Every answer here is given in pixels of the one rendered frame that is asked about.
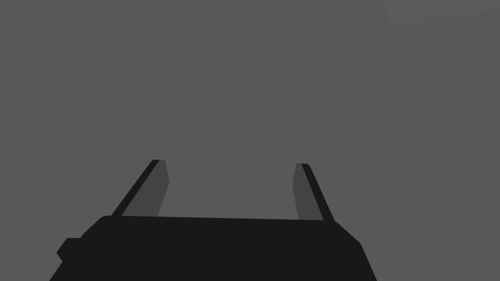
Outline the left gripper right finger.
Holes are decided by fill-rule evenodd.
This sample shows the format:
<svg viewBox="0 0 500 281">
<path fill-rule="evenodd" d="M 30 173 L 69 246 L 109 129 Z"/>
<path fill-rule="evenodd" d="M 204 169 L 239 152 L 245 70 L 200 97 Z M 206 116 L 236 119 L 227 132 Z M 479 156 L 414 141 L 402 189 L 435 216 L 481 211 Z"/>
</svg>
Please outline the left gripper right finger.
<svg viewBox="0 0 500 281">
<path fill-rule="evenodd" d="M 334 221 L 312 168 L 307 163 L 295 165 L 292 191 L 299 220 Z"/>
</svg>

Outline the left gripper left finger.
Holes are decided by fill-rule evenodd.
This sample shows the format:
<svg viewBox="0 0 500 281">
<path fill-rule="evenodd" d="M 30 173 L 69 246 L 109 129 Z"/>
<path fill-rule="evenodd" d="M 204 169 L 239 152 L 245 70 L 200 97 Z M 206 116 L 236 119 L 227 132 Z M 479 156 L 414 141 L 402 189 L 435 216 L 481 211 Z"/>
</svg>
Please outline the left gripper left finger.
<svg viewBox="0 0 500 281">
<path fill-rule="evenodd" d="M 158 217 L 169 186 L 165 160 L 152 160 L 112 216 Z"/>
</svg>

